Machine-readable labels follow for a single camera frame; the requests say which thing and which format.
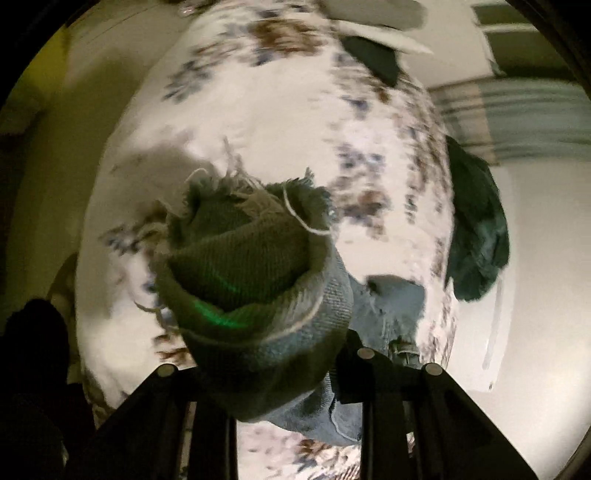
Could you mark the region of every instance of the white floral sheet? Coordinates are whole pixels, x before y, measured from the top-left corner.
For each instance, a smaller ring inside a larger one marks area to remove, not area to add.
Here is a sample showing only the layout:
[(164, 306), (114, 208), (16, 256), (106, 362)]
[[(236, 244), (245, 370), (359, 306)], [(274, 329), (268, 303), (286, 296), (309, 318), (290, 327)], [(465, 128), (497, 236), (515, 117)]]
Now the white floral sheet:
[[(131, 100), (86, 212), (77, 337), (97, 422), (159, 364), (192, 365), (171, 313), (153, 313), (149, 260), (165, 210), (180, 208), (196, 170), (224, 172), (228, 147), (264, 183), (312, 169), (332, 193), (347, 269), (360, 281), (422, 284), (417, 347), (423, 362), (445, 365), (457, 302), (444, 288), (453, 230), (444, 135), (425, 89), (406, 73), (396, 88), (371, 75), (311, 0), (222, 0), (196, 18)], [(345, 480), (358, 463), (358, 447), (239, 426), (241, 479)]]

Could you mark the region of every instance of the metal screw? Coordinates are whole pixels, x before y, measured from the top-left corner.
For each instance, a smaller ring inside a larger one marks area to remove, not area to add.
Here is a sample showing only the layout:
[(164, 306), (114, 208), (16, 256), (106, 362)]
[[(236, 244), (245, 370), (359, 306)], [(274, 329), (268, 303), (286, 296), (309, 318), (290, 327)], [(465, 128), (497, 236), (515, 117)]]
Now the metal screw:
[(425, 367), (425, 372), (427, 372), (429, 375), (437, 377), (443, 373), (443, 368), (437, 364), (427, 364)]
[(177, 368), (173, 364), (164, 364), (160, 365), (156, 370), (156, 373), (159, 377), (165, 378), (170, 377), (173, 373), (175, 373)]
[(362, 360), (371, 360), (375, 356), (375, 352), (371, 348), (360, 348), (357, 350), (357, 356)]

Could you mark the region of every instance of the green knit beanie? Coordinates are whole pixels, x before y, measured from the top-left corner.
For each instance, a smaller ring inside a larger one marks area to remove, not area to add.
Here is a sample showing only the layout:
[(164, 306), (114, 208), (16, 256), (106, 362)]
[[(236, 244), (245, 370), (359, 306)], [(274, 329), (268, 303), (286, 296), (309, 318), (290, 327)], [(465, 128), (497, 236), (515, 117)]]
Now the green knit beanie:
[(212, 396), (253, 420), (310, 390), (345, 340), (353, 297), (311, 178), (193, 183), (152, 266)]

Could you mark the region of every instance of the black mount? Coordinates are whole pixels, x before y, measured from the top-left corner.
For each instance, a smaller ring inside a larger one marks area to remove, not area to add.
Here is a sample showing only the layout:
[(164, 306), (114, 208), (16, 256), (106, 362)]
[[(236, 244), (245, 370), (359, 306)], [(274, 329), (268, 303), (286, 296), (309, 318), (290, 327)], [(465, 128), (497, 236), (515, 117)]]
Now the black mount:
[[(537, 478), (439, 365), (395, 365), (350, 330), (336, 367), (337, 399), (363, 403), (361, 480)], [(196, 368), (158, 367), (84, 454), (68, 462), (63, 479), (176, 480), (184, 417), (194, 401), (188, 480), (238, 480), (236, 421), (200, 385)]]

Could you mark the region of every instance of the dark green towel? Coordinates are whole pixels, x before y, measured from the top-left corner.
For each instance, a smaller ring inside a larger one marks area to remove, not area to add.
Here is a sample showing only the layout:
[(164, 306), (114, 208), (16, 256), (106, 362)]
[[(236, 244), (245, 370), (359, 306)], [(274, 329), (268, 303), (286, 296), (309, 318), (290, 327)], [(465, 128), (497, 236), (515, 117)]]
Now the dark green towel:
[(447, 262), (459, 300), (478, 300), (509, 262), (509, 232), (488, 164), (447, 137), (454, 190), (454, 232)]

